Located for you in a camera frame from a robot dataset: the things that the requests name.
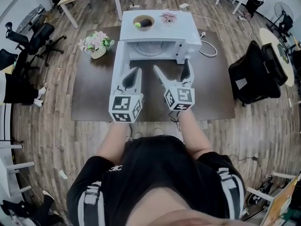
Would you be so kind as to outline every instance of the black shirt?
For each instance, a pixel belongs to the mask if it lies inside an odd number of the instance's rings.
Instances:
[[[142,137],[127,143],[119,167],[102,157],[91,157],[67,194],[72,223],[78,223],[78,201],[87,186],[102,182],[106,226],[124,226],[134,206],[151,189],[168,187],[191,209],[228,218],[227,200],[219,168],[241,178],[228,156],[215,152],[194,160],[184,144],[171,136]]]

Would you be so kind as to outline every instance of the white sneaker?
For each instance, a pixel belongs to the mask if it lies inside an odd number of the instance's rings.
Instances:
[[[245,16],[245,12],[244,11],[238,11],[238,14],[241,16]]]
[[[160,128],[155,128],[153,132],[153,136],[161,136],[164,135],[163,131]]]
[[[137,132],[137,133],[135,134],[135,136],[134,136],[133,139],[139,139],[139,138],[141,138],[141,137],[143,137],[142,133],[141,133],[141,132]]]
[[[38,100],[38,99],[34,99],[33,103],[35,105],[37,105],[38,107],[42,107],[42,105],[43,105],[43,101],[42,100]]]
[[[54,200],[53,196],[51,196],[49,192],[43,190],[42,193],[43,193],[44,195],[47,195],[47,196],[51,197],[51,198]]]
[[[245,16],[238,16],[238,18],[239,18],[241,21],[246,21],[246,17],[245,17]]]
[[[39,89],[39,93],[38,93],[37,99],[40,99],[41,96],[44,95],[45,93],[46,93],[46,88],[45,87]]]

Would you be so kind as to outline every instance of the potted flower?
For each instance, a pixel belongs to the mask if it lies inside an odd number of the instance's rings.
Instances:
[[[78,45],[81,51],[85,51],[91,55],[93,59],[103,56],[108,49],[115,43],[102,31],[95,31],[83,40],[80,40]]]
[[[167,26],[172,25],[178,20],[177,15],[173,13],[163,13],[160,17],[162,18],[162,22]]]

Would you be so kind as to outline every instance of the flower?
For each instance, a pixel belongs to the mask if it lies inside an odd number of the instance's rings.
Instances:
[[[160,15],[163,23],[174,23],[177,19],[177,15],[173,13],[163,13]]]
[[[114,43],[114,40],[111,40],[102,31],[95,31],[85,39],[80,40],[78,45],[81,51],[84,50],[85,52],[87,52],[87,50],[96,51],[101,47],[106,47],[107,49],[109,49]]]
[[[83,51],[84,50],[84,48],[85,48],[85,40],[79,40],[79,43],[78,43],[78,45],[79,45],[79,49],[81,50],[81,51]]]

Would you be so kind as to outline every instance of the bowl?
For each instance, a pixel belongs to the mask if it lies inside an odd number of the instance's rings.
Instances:
[[[135,23],[138,23],[138,22],[140,22],[140,21],[142,21],[146,18],[151,20],[151,23],[152,23],[151,26],[146,27],[146,28],[145,27],[137,28],[135,26]],[[149,15],[139,15],[139,16],[137,16],[133,19],[133,25],[135,26],[135,28],[138,29],[139,31],[142,31],[142,32],[148,31],[149,29],[151,29],[154,26],[154,24],[155,24],[155,19],[152,16],[149,16]]]

